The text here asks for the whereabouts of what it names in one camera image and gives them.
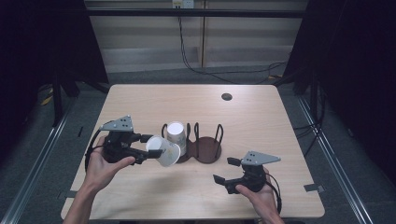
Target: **person's left hand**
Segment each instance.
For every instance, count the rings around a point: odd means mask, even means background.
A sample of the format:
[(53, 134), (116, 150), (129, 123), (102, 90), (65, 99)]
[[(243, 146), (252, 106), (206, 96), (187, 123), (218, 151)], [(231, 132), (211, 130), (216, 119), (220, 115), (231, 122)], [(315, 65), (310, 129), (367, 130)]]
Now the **person's left hand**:
[(103, 158), (103, 148), (100, 147), (104, 142), (105, 136), (100, 137), (97, 143), (98, 148), (91, 153), (90, 164), (82, 184), (82, 186), (92, 190), (93, 193), (104, 189), (120, 169), (134, 162), (134, 157), (127, 157), (116, 163), (108, 163)]

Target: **electrical outlet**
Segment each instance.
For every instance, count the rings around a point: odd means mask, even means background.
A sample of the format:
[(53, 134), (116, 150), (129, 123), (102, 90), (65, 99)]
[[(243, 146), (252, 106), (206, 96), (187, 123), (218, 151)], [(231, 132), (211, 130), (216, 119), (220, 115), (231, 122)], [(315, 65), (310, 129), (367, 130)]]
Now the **electrical outlet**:
[(183, 8), (183, 0), (172, 0), (172, 8)]
[(194, 0), (183, 0), (183, 8), (194, 8)]

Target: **table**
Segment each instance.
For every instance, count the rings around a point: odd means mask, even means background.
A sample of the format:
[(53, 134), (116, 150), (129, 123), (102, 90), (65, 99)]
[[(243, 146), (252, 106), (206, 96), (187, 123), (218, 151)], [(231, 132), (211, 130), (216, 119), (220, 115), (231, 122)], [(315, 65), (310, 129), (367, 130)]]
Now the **table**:
[[(231, 101), (221, 98), (230, 93)], [(249, 150), (278, 156), (266, 164), (280, 186), (282, 217), (321, 217), (324, 208), (316, 191), (306, 192), (313, 179), (274, 86), (249, 85), (115, 85), (96, 123), (100, 125), (131, 115), (136, 133), (161, 134), (170, 121), (200, 124), (200, 136), (215, 137), (224, 128), (219, 160), (203, 164), (195, 158), (170, 167), (156, 160), (121, 170), (100, 191), (91, 219), (248, 219), (258, 217), (242, 195), (229, 195), (215, 184), (213, 175), (226, 179), (242, 176), (242, 168), (227, 164), (228, 157), (242, 159)], [(133, 143), (144, 149), (145, 145)], [(71, 190), (78, 190), (85, 176), (84, 159)], [(66, 199), (65, 217), (73, 199)]]

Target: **white cup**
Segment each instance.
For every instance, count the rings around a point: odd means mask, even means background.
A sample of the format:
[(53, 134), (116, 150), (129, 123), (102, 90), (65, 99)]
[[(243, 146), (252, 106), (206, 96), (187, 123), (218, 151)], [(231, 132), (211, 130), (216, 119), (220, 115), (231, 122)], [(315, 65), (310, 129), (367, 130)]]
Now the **white cup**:
[(181, 122), (170, 122), (166, 127), (166, 139), (180, 147), (180, 156), (186, 154), (186, 133)]
[(171, 166), (175, 164), (180, 157), (180, 147), (172, 143), (159, 135), (154, 135), (150, 137), (148, 142), (146, 143), (146, 150), (157, 150), (161, 149), (163, 154), (157, 161), (162, 166)]

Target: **human hand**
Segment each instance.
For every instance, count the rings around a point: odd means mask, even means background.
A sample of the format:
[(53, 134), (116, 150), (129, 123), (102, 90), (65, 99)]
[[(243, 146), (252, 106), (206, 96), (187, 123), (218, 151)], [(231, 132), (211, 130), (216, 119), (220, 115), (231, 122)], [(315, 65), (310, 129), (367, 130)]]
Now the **human hand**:
[(105, 136), (100, 137), (98, 147), (91, 153), (87, 174), (82, 184), (82, 188), (88, 188), (94, 194), (104, 189), (120, 169), (134, 162), (134, 157), (127, 157), (116, 163), (108, 163), (103, 158), (103, 148), (100, 147), (104, 142)]
[[(263, 168), (264, 172), (269, 174), (268, 170)], [(271, 183), (269, 175), (266, 175), (265, 178), (267, 182)], [(254, 210), (264, 223), (284, 223), (276, 210), (274, 193), (269, 185), (264, 185), (259, 192), (253, 192), (243, 185), (237, 185), (235, 188), (250, 200)]]

